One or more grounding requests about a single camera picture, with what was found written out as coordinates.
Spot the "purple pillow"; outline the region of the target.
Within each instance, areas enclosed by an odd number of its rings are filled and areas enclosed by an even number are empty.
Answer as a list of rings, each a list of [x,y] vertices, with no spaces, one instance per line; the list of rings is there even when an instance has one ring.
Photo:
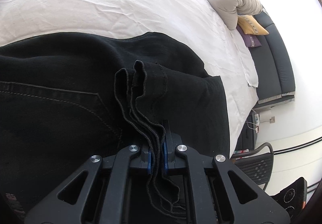
[[[255,48],[255,47],[262,46],[262,44],[260,43],[259,39],[255,35],[245,34],[244,31],[242,30],[242,28],[239,25],[237,25],[236,29],[240,33],[240,35],[242,36],[246,47]]]

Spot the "wall socket by bed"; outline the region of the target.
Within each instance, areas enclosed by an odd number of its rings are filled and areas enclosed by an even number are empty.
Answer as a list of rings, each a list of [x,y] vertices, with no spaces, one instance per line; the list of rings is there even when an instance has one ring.
[[[269,120],[270,123],[275,123],[275,116],[271,117]]]

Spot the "dark upholstered headboard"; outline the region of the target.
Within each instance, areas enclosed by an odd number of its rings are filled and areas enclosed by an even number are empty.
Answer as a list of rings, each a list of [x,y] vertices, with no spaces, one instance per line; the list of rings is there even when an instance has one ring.
[[[257,36],[257,45],[249,49],[259,79],[255,108],[271,108],[293,101],[296,85],[283,39],[266,11],[254,19],[268,31],[267,35]]]

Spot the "yellow pillow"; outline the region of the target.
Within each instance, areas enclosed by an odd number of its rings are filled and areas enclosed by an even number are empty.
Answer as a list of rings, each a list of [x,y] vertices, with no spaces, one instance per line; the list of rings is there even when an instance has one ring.
[[[246,35],[268,35],[269,32],[262,27],[251,15],[238,15],[237,24]]]

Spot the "white bed sheet mattress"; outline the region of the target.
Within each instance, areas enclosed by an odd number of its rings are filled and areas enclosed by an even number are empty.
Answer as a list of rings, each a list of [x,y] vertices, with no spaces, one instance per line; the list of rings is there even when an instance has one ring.
[[[240,33],[226,27],[208,0],[1,0],[1,45],[56,32],[116,39],[160,32],[186,44],[223,81],[235,149],[258,99],[258,76]]]

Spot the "black pants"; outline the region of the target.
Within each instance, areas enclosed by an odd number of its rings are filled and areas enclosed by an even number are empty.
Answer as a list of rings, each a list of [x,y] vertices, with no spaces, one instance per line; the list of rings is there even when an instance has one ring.
[[[54,33],[2,46],[1,199],[23,219],[90,156],[142,143],[152,153],[143,194],[181,217],[180,188],[163,172],[164,120],[200,154],[229,155],[221,78],[165,34]]]

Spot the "black mesh office chair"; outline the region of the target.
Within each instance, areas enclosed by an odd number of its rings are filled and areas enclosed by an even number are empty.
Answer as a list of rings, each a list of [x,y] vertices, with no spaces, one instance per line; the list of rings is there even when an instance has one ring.
[[[263,143],[249,152],[234,154],[231,160],[253,182],[266,190],[274,161],[274,152],[270,143]]]

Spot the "black controller device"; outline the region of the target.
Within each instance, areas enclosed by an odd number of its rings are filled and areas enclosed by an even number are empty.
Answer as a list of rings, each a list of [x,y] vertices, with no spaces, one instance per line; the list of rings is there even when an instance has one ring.
[[[290,220],[293,221],[306,205],[307,182],[303,177],[300,177],[271,197],[287,211]]]

